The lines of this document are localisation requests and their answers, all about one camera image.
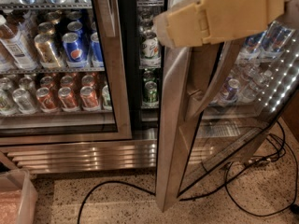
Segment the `clear plastic storage bin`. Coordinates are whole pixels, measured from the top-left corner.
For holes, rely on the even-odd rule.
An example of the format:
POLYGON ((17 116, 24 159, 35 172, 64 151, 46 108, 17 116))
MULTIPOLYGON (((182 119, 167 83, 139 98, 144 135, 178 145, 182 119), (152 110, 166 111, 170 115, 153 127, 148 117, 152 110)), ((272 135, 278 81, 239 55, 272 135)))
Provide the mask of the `clear plastic storage bin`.
POLYGON ((26 170, 0 174, 0 224, 33 224, 37 191, 26 170))

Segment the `glass fridge door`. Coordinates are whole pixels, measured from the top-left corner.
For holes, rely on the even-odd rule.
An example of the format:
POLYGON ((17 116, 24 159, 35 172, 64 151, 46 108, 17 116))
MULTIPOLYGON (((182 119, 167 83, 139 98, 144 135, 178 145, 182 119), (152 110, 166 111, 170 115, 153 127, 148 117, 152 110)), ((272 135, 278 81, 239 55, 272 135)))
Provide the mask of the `glass fridge door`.
MULTIPOLYGON (((181 1, 168 0, 167 10, 181 1)), ((235 40, 199 47, 164 46, 159 144, 182 141, 189 147, 199 138, 246 133, 266 138, 298 93, 298 30, 278 17, 264 31, 235 40), (272 72, 266 88, 253 102, 239 102, 239 93, 266 70, 272 72)), ((204 178, 228 162, 180 179, 157 174, 159 208, 165 211, 194 193, 204 178)))
POLYGON ((34 46, 38 67, 19 69, 1 42, 0 140, 36 137, 49 142, 92 142, 131 136, 118 0, 1 0, 1 15, 34 46), (87 65, 70 67, 63 36, 77 33, 87 65), (47 69, 35 46, 50 35, 64 61, 47 69), (79 105, 65 111, 58 90, 69 87, 79 105))

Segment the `water bottle white cap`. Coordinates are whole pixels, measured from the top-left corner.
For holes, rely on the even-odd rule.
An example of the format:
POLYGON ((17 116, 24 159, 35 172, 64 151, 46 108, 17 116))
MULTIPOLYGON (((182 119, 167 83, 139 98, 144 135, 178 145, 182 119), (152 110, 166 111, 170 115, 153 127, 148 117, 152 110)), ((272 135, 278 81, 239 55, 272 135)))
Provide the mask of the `water bottle white cap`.
POLYGON ((266 70, 263 73, 256 74, 253 79, 239 93, 238 101, 241 103, 253 102, 258 94, 263 91, 271 80, 272 72, 266 70))

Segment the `iced tea bottle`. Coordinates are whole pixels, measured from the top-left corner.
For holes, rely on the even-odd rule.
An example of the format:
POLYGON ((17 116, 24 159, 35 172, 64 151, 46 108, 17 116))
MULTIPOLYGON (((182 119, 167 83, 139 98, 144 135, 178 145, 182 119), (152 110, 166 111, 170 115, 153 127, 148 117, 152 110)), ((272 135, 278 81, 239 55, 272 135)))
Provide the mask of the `iced tea bottle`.
POLYGON ((34 46, 19 28, 9 23, 3 15, 0 15, 0 40, 19 69, 32 71, 38 67, 34 46))

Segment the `gold soda can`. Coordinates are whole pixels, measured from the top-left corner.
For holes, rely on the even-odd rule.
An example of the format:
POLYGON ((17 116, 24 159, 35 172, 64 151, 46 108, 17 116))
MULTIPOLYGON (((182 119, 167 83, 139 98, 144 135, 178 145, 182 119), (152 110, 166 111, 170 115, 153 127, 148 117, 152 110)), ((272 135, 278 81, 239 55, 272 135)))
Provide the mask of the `gold soda can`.
POLYGON ((39 59, 44 68, 63 68, 64 61, 57 49, 53 38, 47 34, 39 34, 35 37, 35 46, 39 59))

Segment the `red soda can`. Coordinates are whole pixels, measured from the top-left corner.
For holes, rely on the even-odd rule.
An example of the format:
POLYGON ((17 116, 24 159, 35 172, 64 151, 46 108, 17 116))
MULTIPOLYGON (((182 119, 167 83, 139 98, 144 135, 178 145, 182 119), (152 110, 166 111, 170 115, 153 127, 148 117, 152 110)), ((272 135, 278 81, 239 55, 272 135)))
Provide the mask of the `red soda can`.
POLYGON ((69 87, 62 87, 58 90, 58 98, 63 105, 65 111, 79 110, 78 100, 73 90, 69 87))

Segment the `steel fridge bottom grille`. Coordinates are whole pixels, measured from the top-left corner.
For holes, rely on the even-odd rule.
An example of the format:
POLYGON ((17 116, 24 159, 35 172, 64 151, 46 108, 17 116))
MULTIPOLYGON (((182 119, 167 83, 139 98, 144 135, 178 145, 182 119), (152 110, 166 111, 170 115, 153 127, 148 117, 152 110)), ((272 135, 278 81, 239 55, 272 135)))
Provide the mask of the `steel fridge bottom grille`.
POLYGON ((201 175, 227 161, 245 162, 265 136, 199 138, 189 147, 182 141, 159 144, 155 139, 43 143, 36 137, 0 140, 1 162, 10 169, 56 174, 119 169, 157 169, 160 177, 201 175))

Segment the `blue Pepsi can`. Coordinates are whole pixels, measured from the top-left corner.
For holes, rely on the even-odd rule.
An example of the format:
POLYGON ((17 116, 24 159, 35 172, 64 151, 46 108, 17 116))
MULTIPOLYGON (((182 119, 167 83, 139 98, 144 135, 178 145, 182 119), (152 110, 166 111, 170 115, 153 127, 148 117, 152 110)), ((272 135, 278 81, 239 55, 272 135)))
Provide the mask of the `blue Pepsi can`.
POLYGON ((87 65, 88 51, 77 33, 66 33, 63 36, 66 62, 70 67, 83 68, 87 65))

